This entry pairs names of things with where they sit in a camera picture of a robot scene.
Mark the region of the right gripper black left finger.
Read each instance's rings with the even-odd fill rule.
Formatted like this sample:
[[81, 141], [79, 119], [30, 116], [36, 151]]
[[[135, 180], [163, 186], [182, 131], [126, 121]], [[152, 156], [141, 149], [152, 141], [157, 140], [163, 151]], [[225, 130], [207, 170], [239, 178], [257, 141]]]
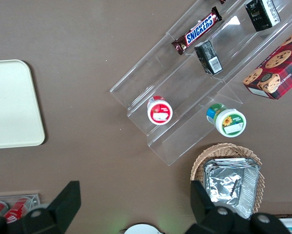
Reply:
[[0, 234], [64, 234], [81, 206], [79, 181], [70, 181], [47, 206], [7, 223], [0, 217]]

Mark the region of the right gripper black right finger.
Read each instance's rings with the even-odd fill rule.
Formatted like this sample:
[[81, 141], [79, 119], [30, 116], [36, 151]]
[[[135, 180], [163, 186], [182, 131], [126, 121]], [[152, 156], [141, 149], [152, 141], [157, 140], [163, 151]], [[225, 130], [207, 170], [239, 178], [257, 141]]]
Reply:
[[229, 208], [212, 203], [200, 181], [191, 181], [191, 208], [196, 219], [187, 234], [288, 234], [274, 215], [255, 213], [244, 219]]

